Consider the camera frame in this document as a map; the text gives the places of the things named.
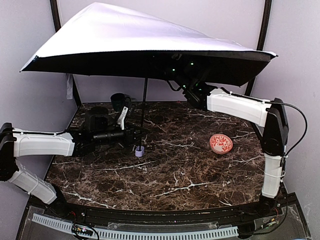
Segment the lavender folding umbrella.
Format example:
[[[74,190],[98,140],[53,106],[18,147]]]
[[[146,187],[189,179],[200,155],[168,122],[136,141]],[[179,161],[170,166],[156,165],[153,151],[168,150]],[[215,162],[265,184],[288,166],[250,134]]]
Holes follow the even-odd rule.
[[[145,13],[95,2],[78,12],[22,67],[24,72],[165,79],[172,61],[217,63],[257,75],[276,55],[209,37]]]

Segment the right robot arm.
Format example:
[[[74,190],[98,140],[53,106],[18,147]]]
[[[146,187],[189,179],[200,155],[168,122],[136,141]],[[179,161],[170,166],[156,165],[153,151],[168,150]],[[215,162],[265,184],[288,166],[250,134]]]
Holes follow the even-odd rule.
[[[249,70],[248,75],[245,75],[245,70]],[[287,104],[280,98],[259,99],[209,85],[210,81],[237,85],[257,76],[248,67],[237,65],[232,69],[222,60],[203,64],[195,60],[173,60],[164,67],[163,74],[166,80],[174,81],[182,88],[183,95],[194,108],[231,115],[264,129],[263,133],[258,135],[265,164],[256,212],[260,216],[267,215],[276,205],[289,154],[286,150],[289,135],[285,111]]]

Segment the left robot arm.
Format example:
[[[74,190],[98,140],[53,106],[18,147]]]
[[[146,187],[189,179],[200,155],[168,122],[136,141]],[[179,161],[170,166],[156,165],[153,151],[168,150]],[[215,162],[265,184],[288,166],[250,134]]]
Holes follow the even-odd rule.
[[[0,180],[38,198],[58,216],[68,216],[71,210],[60,188],[40,179],[17,159],[37,155],[83,157],[102,145],[131,146],[148,133],[143,127],[126,123],[131,113],[130,107],[123,106],[113,118],[107,108],[96,106],[85,113],[79,128],[62,132],[32,132],[4,123],[0,129]]]

